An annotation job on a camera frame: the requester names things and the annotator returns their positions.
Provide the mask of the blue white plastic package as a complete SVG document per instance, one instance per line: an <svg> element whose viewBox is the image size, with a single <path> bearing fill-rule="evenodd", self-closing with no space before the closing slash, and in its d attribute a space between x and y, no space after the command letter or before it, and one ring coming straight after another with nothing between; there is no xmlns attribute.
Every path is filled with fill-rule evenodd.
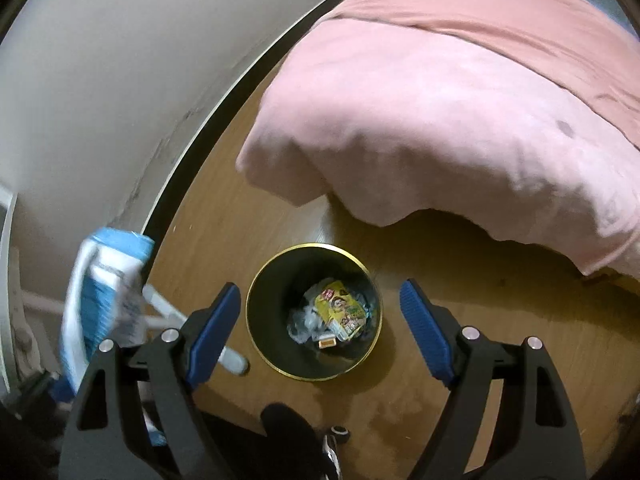
<svg viewBox="0 0 640 480"><path fill-rule="evenodd" d="M99 344L121 347L146 339L141 272L154 240L142 234L102 228L80 244L64 304L60 350L63 376L73 392Z"/></svg>

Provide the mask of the trash inside bin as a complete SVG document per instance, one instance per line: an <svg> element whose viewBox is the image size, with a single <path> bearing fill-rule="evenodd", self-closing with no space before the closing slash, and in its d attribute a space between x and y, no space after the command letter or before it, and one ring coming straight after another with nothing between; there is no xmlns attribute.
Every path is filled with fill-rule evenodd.
<svg viewBox="0 0 640 480"><path fill-rule="evenodd" d="M339 281L334 280L333 278L326 278L322 282L317 285L311 286L304 293L304 298L306 300L306 304L299 308L291 311L288 316L288 324L286 324L286 331L288 332L288 336L292 339L292 341L296 342L296 344L315 344L319 349L327 349L333 348L337 346L344 346L345 344L350 344L356 339L360 338L369 326L372 324L373 320L373 308L367 302L367 299L361 292L356 292L355 289L346 286L342 281L342 283L347 287L348 291L354 296L360 304L368 312L368 320L364 329L360 332L360 334L352 339L349 342L341 342L336 339L336 337L326 328L326 326L322 322L322 318L318 315L317 310L314 308L314 298L320 292L321 286L328 284L329 282Z"/></svg>

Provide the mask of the black gold-rimmed trash bin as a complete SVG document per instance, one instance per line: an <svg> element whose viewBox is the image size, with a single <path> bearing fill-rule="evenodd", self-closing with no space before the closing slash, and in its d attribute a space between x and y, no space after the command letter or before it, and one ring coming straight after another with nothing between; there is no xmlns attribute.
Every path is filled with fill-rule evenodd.
<svg viewBox="0 0 640 480"><path fill-rule="evenodd" d="M250 340L274 370L326 382L370 356L383 309L357 258L333 245L308 243L262 266L250 284L245 318Z"/></svg>

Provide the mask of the white table leg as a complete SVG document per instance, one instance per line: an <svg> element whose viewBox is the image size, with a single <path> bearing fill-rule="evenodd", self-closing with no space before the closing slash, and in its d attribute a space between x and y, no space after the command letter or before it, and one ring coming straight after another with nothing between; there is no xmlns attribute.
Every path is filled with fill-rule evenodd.
<svg viewBox="0 0 640 480"><path fill-rule="evenodd" d="M209 313L194 312L186 316L164 298L152 285L142 287L145 301L157 312L157 315L143 315L146 328L156 332L176 332L183 334L198 333L196 341L203 349L209 350L207 356L212 356L213 350L218 350L218 364L235 376L244 376L250 370L250 362L240 352L224 346L233 328L233 315L224 316L224 312Z"/></svg>

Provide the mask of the yellow snack wrapper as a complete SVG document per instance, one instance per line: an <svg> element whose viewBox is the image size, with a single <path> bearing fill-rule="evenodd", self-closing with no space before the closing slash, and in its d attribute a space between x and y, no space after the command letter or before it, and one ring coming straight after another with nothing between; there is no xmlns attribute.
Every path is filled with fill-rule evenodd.
<svg viewBox="0 0 640 480"><path fill-rule="evenodd" d="M367 324L367 310L341 281L322 285L314 298L314 308L326 328L341 342L357 337Z"/></svg>

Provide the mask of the pink bed blanket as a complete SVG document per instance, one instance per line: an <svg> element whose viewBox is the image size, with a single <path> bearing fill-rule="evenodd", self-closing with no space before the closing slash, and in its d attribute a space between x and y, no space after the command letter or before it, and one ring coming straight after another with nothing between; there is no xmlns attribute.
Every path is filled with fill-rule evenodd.
<svg viewBox="0 0 640 480"><path fill-rule="evenodd" d="M344 0L290 51L236 166L300 206L335 195L639 273L639 43L587 0Z"/></svg>

